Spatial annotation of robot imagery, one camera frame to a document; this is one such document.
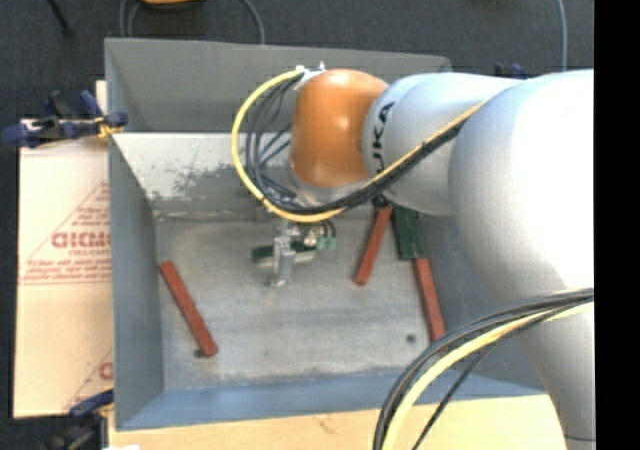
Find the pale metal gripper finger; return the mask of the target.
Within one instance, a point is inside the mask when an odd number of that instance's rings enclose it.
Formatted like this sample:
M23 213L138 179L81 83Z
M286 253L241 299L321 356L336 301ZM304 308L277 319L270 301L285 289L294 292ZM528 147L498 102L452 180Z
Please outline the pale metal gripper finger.
M288 237L277 237L273 245L272 287L280 287L291 280L294 266L294 249Z

